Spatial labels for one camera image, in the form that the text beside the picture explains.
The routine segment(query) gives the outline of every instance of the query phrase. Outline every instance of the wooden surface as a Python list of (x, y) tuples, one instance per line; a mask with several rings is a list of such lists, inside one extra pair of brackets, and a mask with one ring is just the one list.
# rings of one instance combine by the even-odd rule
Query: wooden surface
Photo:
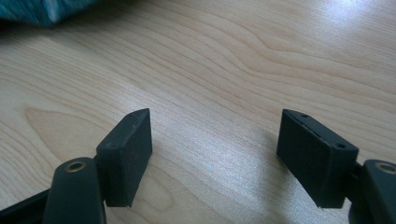
[(109, 223), (347, 223), (276, 157), (282, 108), (396, 162), (396, 2), (106, 1), (0, 33), (0, 209), (150, 108), (154, 152)]

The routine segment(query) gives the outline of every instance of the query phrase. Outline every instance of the light wood tabletop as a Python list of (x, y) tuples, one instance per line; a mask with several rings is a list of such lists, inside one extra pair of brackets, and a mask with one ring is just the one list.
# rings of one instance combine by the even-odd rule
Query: light wood tabletop
[(347, 223), (276, 156), (304, 112), (396, 162), (396, 2), (105, 1), (52, 28), (0, 31), (0, 210), (149, 108), (153, 154), (108, 223)]

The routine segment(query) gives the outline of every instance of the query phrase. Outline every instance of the wooden table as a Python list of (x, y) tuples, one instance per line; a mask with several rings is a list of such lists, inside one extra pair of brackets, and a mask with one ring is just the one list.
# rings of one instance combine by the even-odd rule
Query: wooden table
[(150, 108), (153, 155), (108, 223), (347, 223), (276, 157), (283, 108), (396, 162), (396, 2), (105, 1), (0, 33), (0, 209)]

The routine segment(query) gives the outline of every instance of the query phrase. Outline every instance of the blue plastic bag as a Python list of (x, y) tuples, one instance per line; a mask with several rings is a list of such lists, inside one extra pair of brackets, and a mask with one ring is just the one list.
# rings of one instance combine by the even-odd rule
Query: blue plastic bag
[(98, 0), (0, 0), (0, 18), (37, 25), (52, 25)]

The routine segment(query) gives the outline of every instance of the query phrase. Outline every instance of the blue cloth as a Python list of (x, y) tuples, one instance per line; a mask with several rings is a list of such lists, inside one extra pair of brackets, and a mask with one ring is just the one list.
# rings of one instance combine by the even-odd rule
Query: blue cloth
[(0, 18), (37, 25), (52, 25), (98, 0), (0, 0)]

